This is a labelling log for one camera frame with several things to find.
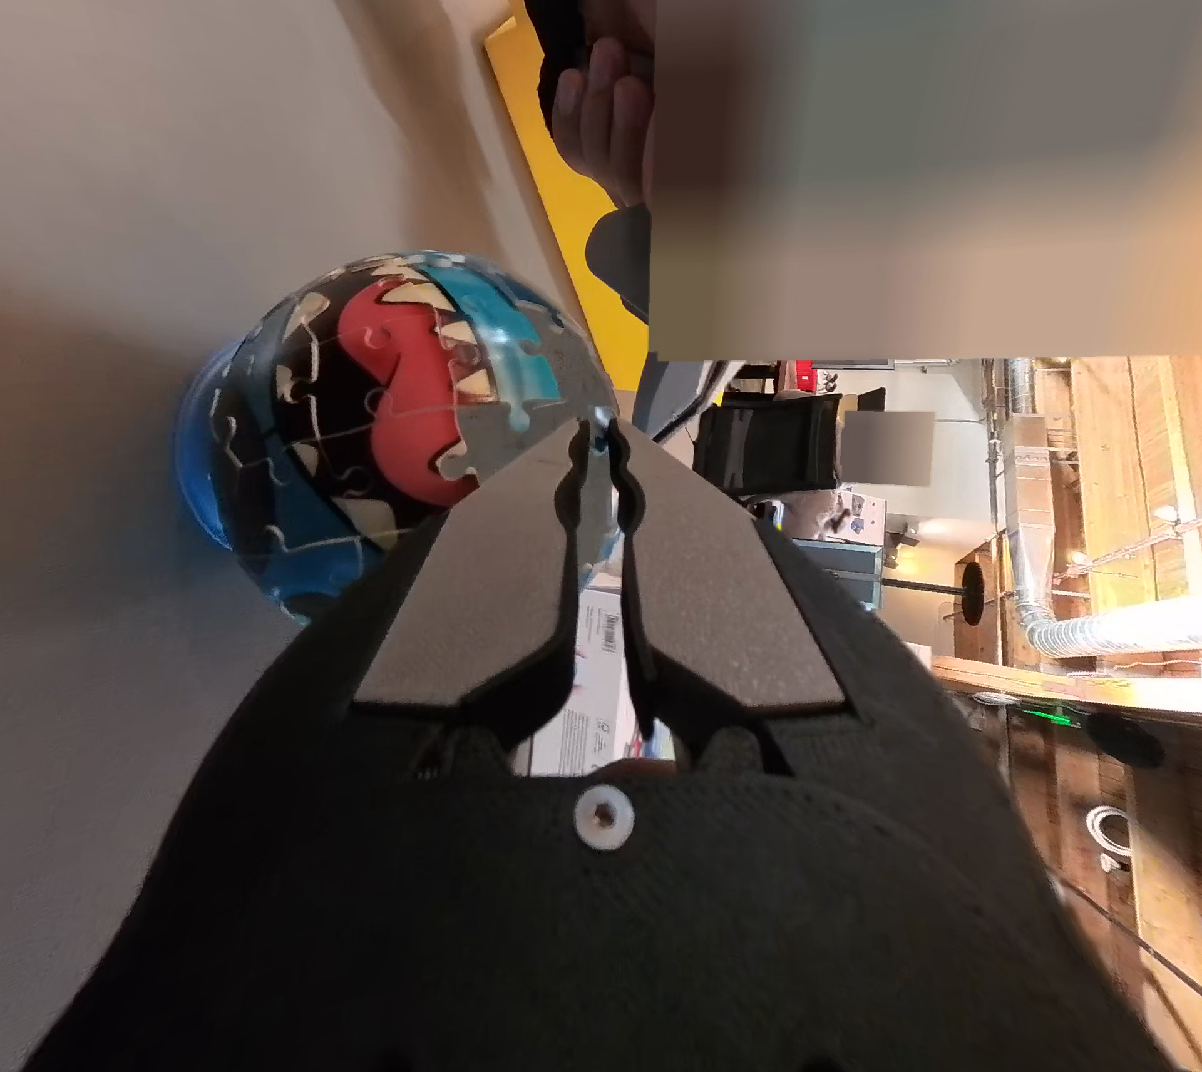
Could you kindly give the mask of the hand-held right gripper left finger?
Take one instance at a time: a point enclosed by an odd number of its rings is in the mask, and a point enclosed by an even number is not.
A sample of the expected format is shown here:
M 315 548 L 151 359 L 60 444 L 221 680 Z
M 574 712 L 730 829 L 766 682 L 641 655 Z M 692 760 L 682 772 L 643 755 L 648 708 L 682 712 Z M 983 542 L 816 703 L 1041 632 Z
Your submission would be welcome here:
M 491 732 L 514 750 L 574 673 L 577 531 L 593 448 L 569 420 L 444 517 L 354 703 Z

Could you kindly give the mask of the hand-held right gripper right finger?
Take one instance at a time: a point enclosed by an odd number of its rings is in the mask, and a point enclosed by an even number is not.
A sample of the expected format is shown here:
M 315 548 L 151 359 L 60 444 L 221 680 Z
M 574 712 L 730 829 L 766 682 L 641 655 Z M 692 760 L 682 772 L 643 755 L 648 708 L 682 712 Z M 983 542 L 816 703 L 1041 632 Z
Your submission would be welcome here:
M 638 726 L 682 740 L 836 715 L 847 698 L 752 517 L 623 420 L 607 429 Z

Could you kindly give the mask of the blue puzzle ball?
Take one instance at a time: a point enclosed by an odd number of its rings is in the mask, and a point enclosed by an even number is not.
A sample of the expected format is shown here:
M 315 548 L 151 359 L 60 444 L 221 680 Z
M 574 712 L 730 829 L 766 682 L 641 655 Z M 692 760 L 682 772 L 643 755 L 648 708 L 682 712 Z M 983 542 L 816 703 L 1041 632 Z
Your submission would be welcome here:
M 564 423 L 614 414 L 591 337 L 477 255 L 363 258 L 236 345 L 205 407 L 221 529 L 301 625 Z

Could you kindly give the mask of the cartoon printed puzzle box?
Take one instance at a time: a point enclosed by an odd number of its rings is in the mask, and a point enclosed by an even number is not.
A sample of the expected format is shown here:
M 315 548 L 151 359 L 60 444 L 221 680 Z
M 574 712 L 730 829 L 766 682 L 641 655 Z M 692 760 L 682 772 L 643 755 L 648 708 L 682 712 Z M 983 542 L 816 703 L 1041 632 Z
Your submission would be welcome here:
M 578 596 L 574 678 L 561 710 L 529 741 L 531 776 L 586 776 L 614 762 L 676 760 L 657 721 L 643 736 L 629 696 L 621 588 L 604 574 Z

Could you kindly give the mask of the person's left hand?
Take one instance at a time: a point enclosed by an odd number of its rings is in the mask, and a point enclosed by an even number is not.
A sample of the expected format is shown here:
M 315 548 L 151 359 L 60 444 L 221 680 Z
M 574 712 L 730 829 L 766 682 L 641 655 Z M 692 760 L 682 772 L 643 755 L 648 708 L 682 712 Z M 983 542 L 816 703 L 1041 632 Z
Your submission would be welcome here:
M 656 0 L 579 0 L 586 59 L 551 106 L 554 147 L 618 206 L 650 201 Z

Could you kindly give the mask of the yellow plastic bin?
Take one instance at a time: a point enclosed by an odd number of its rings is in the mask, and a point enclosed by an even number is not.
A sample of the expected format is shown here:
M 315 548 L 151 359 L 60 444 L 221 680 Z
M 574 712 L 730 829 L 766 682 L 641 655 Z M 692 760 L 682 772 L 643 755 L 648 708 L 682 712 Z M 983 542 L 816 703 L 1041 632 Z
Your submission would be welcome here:
M 504 17 L 484 37 L 483 48 L 582 318 L 618 400 L 632 407 L 648 353 L 648 328 L 589 269 L 588 238 L 614 205 L 553 145 L 537 99 L 543 51 L 524 0 L 506 0 Z

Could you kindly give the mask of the black office chair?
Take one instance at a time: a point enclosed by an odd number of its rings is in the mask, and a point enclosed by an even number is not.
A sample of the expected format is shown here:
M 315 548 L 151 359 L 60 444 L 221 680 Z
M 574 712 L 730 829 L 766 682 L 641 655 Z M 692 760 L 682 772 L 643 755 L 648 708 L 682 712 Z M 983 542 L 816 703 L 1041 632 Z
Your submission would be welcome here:
M 692 469 L 730 497 L 763 499 L 840 486 L 840 415 L 882 410 L 886 389 L 856 395 L 726 392 L 698 417 Z

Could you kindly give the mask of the black round stand base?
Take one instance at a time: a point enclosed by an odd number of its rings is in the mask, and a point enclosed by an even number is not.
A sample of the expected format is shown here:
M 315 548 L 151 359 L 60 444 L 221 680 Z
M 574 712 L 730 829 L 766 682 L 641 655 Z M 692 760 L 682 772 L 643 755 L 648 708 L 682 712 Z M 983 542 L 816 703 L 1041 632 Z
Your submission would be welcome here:
M 971 627 L 979 626 L 984 616 L 984 571 L 975 561 L 968 561 L 964 563 L 956 583 L 930 583 L 912 579 L 881 577 L 880 584 L 882 587 L 904 588 L 929 595 L 953 597 L 958 601 L 959 615 L 963 617 L 963 621 Z

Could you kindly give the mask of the silver ventilation duct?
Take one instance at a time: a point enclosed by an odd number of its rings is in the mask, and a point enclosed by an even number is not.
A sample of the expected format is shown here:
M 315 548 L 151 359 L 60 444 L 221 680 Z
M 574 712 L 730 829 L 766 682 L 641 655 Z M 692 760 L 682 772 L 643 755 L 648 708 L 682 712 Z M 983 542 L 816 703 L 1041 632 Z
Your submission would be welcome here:
M 1004 531 L 1013 603 L 1023 636 L 1041 658 L 1178 655 L 1199 648 L 1198 597 L 1128 605 L 1105 613 L 1054 613 L 1054 501 L 1044 418 L 1035 405 L 1035 363 L 1003 359 L 1008 419 L 1001 430 Z

